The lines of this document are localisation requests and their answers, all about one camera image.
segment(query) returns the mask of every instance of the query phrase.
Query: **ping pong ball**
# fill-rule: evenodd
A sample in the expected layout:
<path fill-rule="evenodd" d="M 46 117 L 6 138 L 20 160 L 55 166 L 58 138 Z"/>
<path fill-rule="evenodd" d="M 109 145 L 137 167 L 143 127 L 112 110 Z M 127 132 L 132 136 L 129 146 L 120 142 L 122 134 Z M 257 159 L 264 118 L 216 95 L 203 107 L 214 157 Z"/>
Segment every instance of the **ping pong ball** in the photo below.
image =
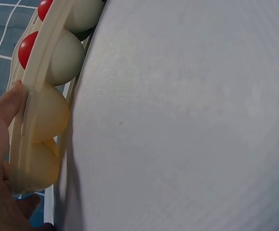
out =
<path fill-rule="evenodd" d="M 41 21 L 44 20 L 47 15 L 49 8 L 52 5 L 53 0 L 42 0 L 38 6 L 38 16 Z"/>
<path fill-rule="evenodd" d="M 46 141 L 61 134 L 69 119 L 69 106 L 63 95 L 45 83 L 36 113 L 33 141 Z"/>
<path fill-rule="evenodd" d="M 60 161 L 45 143 L 34 142 L 30 149 L 30 161 L 26 176 L 26 191 L 37 192 L 54 184 L 58 178 Z"/>
<path fill-rule="evenodd" d="M 65 28 L 73 33 L 88 30 L 97 24 L 102 10 L 102 0 L 78 0 L 68 15 Z"/>
<path fill-rule="evenodd" d="M 55 45 L 46 81 L 55 86 L 69 82 L 81 71 L 84 47 L 77 37 L 63 29 Z"/>
<path fill-rule="evenodd" d="M 20 44 L 18 58 L 21 66 L 25 69 L 28 63 L 30 53 L 32 52 L 38 31 L 28 35 Z"/>

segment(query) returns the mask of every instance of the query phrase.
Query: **hand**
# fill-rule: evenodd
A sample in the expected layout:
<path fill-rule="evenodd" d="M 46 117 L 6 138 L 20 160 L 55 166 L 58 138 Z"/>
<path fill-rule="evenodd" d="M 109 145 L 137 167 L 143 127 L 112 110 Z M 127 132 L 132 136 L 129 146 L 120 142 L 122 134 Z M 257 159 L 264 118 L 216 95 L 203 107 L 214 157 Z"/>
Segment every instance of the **hand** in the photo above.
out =
<path fill-rule="evenodd" d="M 46 223 L 40 228 L 32 228 L 28 219 L 40 204 L 37 195 L 14 200 L 8 178 L 8 163 L 5 162 L 9 149 L 10 125 L 19 112 L 23 99 L 23 86 L 20 81 L 0 97 L 0 231 L 50 231 L 54 227 Z"/>

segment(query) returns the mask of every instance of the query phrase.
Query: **white board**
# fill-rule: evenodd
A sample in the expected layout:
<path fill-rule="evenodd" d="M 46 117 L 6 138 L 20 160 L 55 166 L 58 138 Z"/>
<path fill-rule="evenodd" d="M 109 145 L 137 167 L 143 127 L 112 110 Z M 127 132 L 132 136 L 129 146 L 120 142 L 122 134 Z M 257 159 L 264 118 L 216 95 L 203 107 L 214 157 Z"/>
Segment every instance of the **white board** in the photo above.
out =
<path fill-rule="evenodd" d="M 279 231 L 279 0 L 109 0 L 61 230 Z"/>

